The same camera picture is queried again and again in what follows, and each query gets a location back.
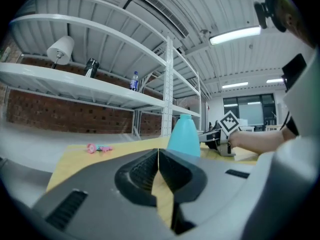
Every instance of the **window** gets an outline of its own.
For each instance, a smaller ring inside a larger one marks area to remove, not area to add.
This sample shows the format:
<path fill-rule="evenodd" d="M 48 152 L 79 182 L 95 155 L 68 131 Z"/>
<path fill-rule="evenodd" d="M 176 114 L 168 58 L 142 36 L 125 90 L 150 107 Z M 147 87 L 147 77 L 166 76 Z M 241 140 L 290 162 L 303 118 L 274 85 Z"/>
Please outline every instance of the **window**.
<path fill-rule="evenodd" d="M 239 119 L 248 121 L 263 131 L 266 125 L 276 125 L 276 107 L 273 94 L 251 95 L 223 99 L 224 113 L 232 111 Z"/>

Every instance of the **human arm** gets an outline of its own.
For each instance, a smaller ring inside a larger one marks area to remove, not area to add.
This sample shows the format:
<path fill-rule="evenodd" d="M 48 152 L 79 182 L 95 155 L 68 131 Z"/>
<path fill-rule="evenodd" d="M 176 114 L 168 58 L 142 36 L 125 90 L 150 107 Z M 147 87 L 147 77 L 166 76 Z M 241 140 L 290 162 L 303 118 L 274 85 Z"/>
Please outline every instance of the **human arm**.
<path fill-rule="evenodd" d="M 282 143 L 295 137 L 296 135 L 285 126 L 281 130 L 274 131 L 236 131 L 230 135 L 229 142 L 233 148 L 243 148 L 260 155 L 275 151 Z"/>

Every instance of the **lamp shade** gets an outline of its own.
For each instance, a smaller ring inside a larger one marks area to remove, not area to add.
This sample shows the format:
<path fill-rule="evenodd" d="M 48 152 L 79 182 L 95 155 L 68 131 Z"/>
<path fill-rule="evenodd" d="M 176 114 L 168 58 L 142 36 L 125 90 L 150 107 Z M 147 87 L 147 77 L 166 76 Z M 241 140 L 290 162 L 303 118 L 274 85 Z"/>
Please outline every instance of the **lamp shade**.
<path fill-rule="evenodd" d="M 59 65 L 67 65 L 70 61 L 72 50 L 74 49 L 75 41 L 70 36 L 63 36 L 53 45 L 51 45 L 46 54 L 50 60 L 56 62 L 58 52 L 61 52 L 63 56 L 57 61 Z"/>

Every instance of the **white lamp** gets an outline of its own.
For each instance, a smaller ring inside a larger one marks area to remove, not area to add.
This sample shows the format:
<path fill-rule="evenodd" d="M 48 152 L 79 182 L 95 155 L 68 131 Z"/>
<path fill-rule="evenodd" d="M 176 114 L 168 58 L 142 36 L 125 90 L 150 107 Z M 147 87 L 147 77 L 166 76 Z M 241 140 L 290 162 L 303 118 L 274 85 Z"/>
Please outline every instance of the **white lamp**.
<path fill-rule="evenodd" d="M 75 46 L 75 41 L 70 36 L 63 36 L 53 45 L 51 45 L 46 54 L 50 60 L 54 62 L 52 69 L 59 65 L 67 65 L 70 61 L 72 51 Z"/>

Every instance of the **air vent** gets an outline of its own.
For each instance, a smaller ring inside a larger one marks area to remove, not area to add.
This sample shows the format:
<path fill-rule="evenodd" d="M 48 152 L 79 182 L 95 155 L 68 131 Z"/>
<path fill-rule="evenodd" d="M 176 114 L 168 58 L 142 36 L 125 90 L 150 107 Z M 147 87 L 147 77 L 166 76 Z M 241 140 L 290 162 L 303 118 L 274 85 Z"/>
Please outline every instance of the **air vent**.
<path fill-rule="evenodd" d="M 155 49 L 153 52 L 154 52 L 156 55 L 161 56 L 161 55 L 163 55 L 166 51 L 165 51 L 165 49 L 164 49 L 163 47 L 159 47 L 159 48 Z"/>
<path fill-rule="evenodd" d="M 58 230 L 63 231 L 87 196 L 86 192 L 73 190 L 46 218 L 46 221 Z"/>
<path fill-rule="evenodd" d="M 182 34 L 184 38 L 189 35 L 186 27 L 181 23 L 180 20 L 167 8 L 164 6 L 162 2 L 159 0 L 144 0 L 148 2 L 148 4 L 152 5 L 155 9 L 157 9 L 160 13 L 162 13 Z"/>

